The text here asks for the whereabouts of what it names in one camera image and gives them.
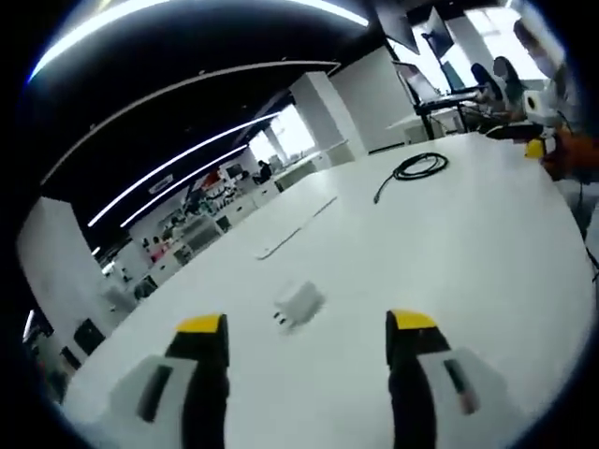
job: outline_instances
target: ceiling light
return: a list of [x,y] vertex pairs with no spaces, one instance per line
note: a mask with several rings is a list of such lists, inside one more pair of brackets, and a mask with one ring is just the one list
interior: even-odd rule
[[58,42],[52,45],[48,51],[44,53],[34,68],[34,71],[31,73],[29,81],[31,81],[33,77],[51,61],[56,59],[58,56],[63,54],[81,40],[85,39],[91,33],[94,33],[109,23],[118,21],[122,17],[128,16],[133,12],[139,11],[146,7],[153,7],[154,5],[168,1],[169,0],[129,0],[94,15],[92,18],[79,25],[73,31],[61,37]]
[[335,14],[336,16],[343,17],[357,23],[358,25],[368,26],[368,21],[358,14],[354,14],[347,9],[342,7],[338,7],[337,5],[332,5],[331,3],[323,2],[322,0],[286,0],[287,2],[292,3],[300,3],[307,7],[316,7],[326,12],[330,12],[331,14]]
[[106,276],[108,272],[112,269],[112,267],[114,267],[114,263],[115,262],[113,260],[108,262],[106,266],[102,268],[102,274]]
[[97,126],[94,127],[94,129],[92,129],[89,133],[87,133],[85,136],[83,136],[77,142],[75,142],[75,144],[71,148],[69,148],[60,157],[60,159],[52,166],[50,171],[48,173],[46,173],[44,178],[42,178],[39,185],[44,185],[46,182],[48,182],[48,180],[54,175],[54,173],[56,173],[56,170],[58,170],[58,168],[60,168],[62,166],[62,164],[65,162],[65,160],[68,159],[73,154],[73,152],[78,150],[81,147],[81,145],[83,145],[87,140],[89,140],[94,135],[96,135],[98,132],[100,132],[103,128],[105,128],[106,126],[108,126],[109,124],[114,122],[116,119],[124,116],[126,113],[131,112],[133,109],[135,109],[141,105],[144,105],[147,102],[152,101],[161,95],[168,94],[177,89],[181,89],[185,86],[189,86],[195,82],[199,82],[202,80],[208,80],[208,79],[211,79],[214,77],[229,75],[231,73],[240,73],[240,72],[243,72],[246,70],[258,70],[261,68],[272,68],[272,67],[280,67],[280,66],[288,66],[288,65],[334,65],[335,67],[338,67],[341,64],[340,63],[332,63],[331,61],[275,61],[275,62],[269,62],[269,63],[238,65],[235,67],[222,68],[220,70],[215,70],[213,72],[205,73],[204,75],[198,75],[193,78],[188,78],[186,80],[175,82],[174,84],[170,84],[167,87],[163,87],[162,89],[152,92],[151,94],[148,94],[148,95],[134,101],[133,103],[130,103],[129,105],[125,106],[124,108],[122,108],[122,109],[116,111],[115,113],[113,113],[112,115],[110,115],[107,119],[100,122]]
[[143,206],[142,208],[140,208],[137,212],[135,212],[133,215],[131,215],[129,218],[127,218],[124,222],[121,223],[121,227],[125,227],[127,226],[131,220],[133,220],[135,217],[137,217],[138,215],[140,215],[142,212],[144,212],[146,209],[148,209],[153,203],[155,203],[156,201],[158,201],[160,198],[162,198],[164,195],[166,195],[168,192],[171,192],[173,189],[179,187],[181,184],[183,184],[185,181],[188,181],[189,179],[193,178],[194,176],[196,176],[200,171],[205,170],[208,167],[213,166],[214,164],[216,164],[217,162],[222,161],[223,159],[229,157],[231,154],[234,154],[236,152],[240,152],[241,150],[244,150],[245,148],[247,148],[247,145],[243,145],[242,147],[236,148],[235,150],[233,150],[232,152],[228,152],[227,154],[220,156],[216,159],[214,159],[212,162],[210,162],[209,164],[206,164],[204,167],[202,168],[198,168],[196,171],[194,171],[193,173],[190,173],[189,175],[187,175],[185,178],[183,178],[180,181],[175,182],[174,184],[172,184],[167,190],[165,190],[162,194],[155,196],[154,198],[152,198],[145,206]]
[[[58,56],[63,54],[65,51],[70,49],[71,47],[78,44],[80,41],[84,40],[90,34],[96,32],[100,28],[104,26],[118,21],[119,19],[128,16],[133,12],[137,12],[146,7],[153,7],[154,5],[159,5],[162,3],[166,3],[170,0],[128,0],[119,5],[115,5],[106,10],[96,13],[93,17],[83,22],[81,25],[67,33],[65,36],[58,39],[58,41],[52,45],[39,59],[34,70],[31,72],[29,76],[29,81],[31,81],[39,71],[56,59]],[[285,0],[287,2],[299,3],[301,5],[305,5],[307,7],[315,7],[317,9],[330,12],[331,14],[335,14],[336,16],[343,17],[348,19],[351,22],[357,23],[361,26],[368,26],[368,21],[358,14],[354,14],[347,9],[342,7],[338,7],[336,5],[332,5],[331,3],[324,2],[323,0]]]
[[22,332],[22,339],[25,341],[29,337],[29,331],[31,330],[31,324],[34,321],[34,311],[29,311],[27,315],[27,321],[25,322],[25,329]]
[[213,143],[215,140],[217,140],[219,138],[223,138],[224,136],[227,136],[236,131],[239,131],[240,129],[245,128],[246,126],[251,126],[254,123],[258,123],[258,122],[262,122],[263,120],[271,119],[272,117],[275,117],[278,114],[279,114],[279,112],[275,112],[273,114],[269,114],[269,115],[265,115],[264,117],[260,117],[259,119],[252,120],[251,122],[235,126],[234,128],[231,128],[228,131],[225,131],[224,133],[218,134],[218,135],[214,136],[213,138],[209,138],[208,140],[204,140],[203,142],[198,143],[198,145],[196,145],[195,147],[192,147],[189,150],[182,152],[181,154],[173,157],[169,161],[166,161],[162,166],[155,168],[150,173],[148,173],[146,176],[141,178],[139,181],[137,181],[134,184],[127,187],[127,189],[124,192],[122,192],[120,195],[118,195],[116,198],[114,198],[103,210],[101,210],[92,220],[90,220],[90,222],[87,224],[88,227],[92,227],[93,225],[95,225],[97,223],[97,221],[106,214],[106,212],[108,212],[110,209],[112,209],[116,205],[116,203],[118,203],[123,198],[125,198],[127,195],[129,195],[131,192],[133,192],[135,189],[140,187],[144,182],[146,182],[153,175],[155,175],[159,171],[165,169],[166,167],[170,166],[171,164],[174,164],[179,159],[183,159],[187,154],[190,154],[196,150],[199,150],[200,148],[208,145],[209,143]]
[[106,7],[109,5],[109,3],[112,0],[100,0],[100,3],[97,6],[97,11],[101,11],[102,9],[106,9]]

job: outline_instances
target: window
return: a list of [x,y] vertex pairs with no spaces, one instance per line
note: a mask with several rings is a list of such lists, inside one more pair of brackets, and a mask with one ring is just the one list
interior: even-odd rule
[[520,15],[509,7],[486,7],[466,11],[493,58],[505,56],[523,80],[546,80],[533,58],[514,34],[514,22]]
[[113,260],[111,260],[110,262],[108,262],[108,263],[106,264],[106,266],[104,266],[104,267],[102,268],[102,274],[103,274],[104,276],[108,275],[109,273],[111,273],[111,272],[112,272],[112,268],[113,268],[113,267],[114,267],[114,261],[113,261]]
[[[425,33],[424,25],[415,26],[413,31],[420,54],[415,54],[406,49],[402,44],[390,39],[389,44],[391,45],[391,48],[395,51],[395,54],[400,61],[417,65],[420,71],[429,79],[436,89],[439,89],[441,92],[449,92],[450,88],[446,76],[443,74],[441,67],[439,67],[439,63],[434,57],[431,47],[429,47],[427,41],[422,37],[422,34]],[[458,44],[455,44],[449,49],[443,58],[441,58],[441,62],[450,63],[465,86],[476,85],[475,77],[470,71],[470,61]]]
[[270,144],[269,138],[264,134],[264,131],[260,131],[252,140],[250,140],[250,151],[257,161],[264,162],[267,162],[271,156],[274,156],[277,153]]
[[299,115],[295,106],[289,105],[270,122],[270,127],[279,139],[287,157],[306,152],[314,147],[310,131]]

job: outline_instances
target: white cabinet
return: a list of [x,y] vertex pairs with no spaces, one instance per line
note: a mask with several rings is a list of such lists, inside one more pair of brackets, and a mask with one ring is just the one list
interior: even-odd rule
[[256,204],[256,207],[261,208],[277,195],[279,195],[279,193],[279,189],[277,189],[277,186],[274,185],[274,181],[267,181],[258,185],[257,188],[255,188],[255,190],[251,193],[251,196]]
[[214,219],[219,221],[221,218],[226,217],[229,224],[235,226],[256,209],[256,204],[254,204],[251,196],[242,196],[222,208]]
[[173,251],[165,253],[158,261],[153,264],[153,267],[150,269],[148,273],[152,276],[156,285],[160,286],[167,281],[173,274],[181,269],[182,265],[175,257],[175,253]]
[[325,151],[331,167],[340,166],[348,162],[356,160],[354,154],[347,146],[347,140],[338,143],[337,145],[330,147]]
[[288,189],[293,184],[300,182],[306,176],[318,171],[312,163],[316,156],[317,154],[312,154],[287,167],[283,172],[275,175],[273,181],[278,186],[279,191],[282,192],[283,190]]
[[137,241],[130,241],[117,254],[121,266],[126,270],[126,275],[135,282],[140,280],[152,265],[150,256]]
[[316,167],[316,171],[326,170],[331,167],[329,156],[326,152],[319,152],[312,160],[312,163]]

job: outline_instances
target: white table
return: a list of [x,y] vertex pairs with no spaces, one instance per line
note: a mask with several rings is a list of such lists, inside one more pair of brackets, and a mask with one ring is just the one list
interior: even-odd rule
[[[439,138],[447,133],[463,132],[463,126],[457,108],[438,109],[429,115],[434,135]],[[406,145],[428,140],[427,132],[422,123],[422,117],[416,113],[392,123],[385,128],[387,133],[395,135],[395,141],[402,141]]]
[[[417,152],[447,170],[391,181]],[[271,257],[254,241],[338,196]],[[592,269],[575,221],[523,149],[479,135],[441,138],[314,173],[274,198],[143,302],[90,356],[66,395],[94,420],[119,378],[164,353],[190,316],[227,313],[230,449],[392,447],[385,311],[422,311],[454,348],[472,350],[506,382],[526,427],[571,373],[592,326]],[[272,302],[291,280],[326,296],[300,332],[283,336]]]
[[317,171],[314,165],[314,159],[320,152],[314,152],[299,161],[294,162],[289,167],[286,167],[281,173],[277,173],[272,177],[274,183],[279,186],[279,190],[283,191],[291,187],[293,184],[300,181],[301,178],[308,176]]

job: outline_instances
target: white power adapter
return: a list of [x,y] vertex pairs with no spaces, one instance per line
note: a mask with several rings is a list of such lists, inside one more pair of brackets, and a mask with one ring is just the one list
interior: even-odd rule
[[325,297],[316,286],[312,282],[304,282],[288,289],[285,299],[274,302],[277,312],[273,318],[284,329],[290,330],[312,320],[324,303]]

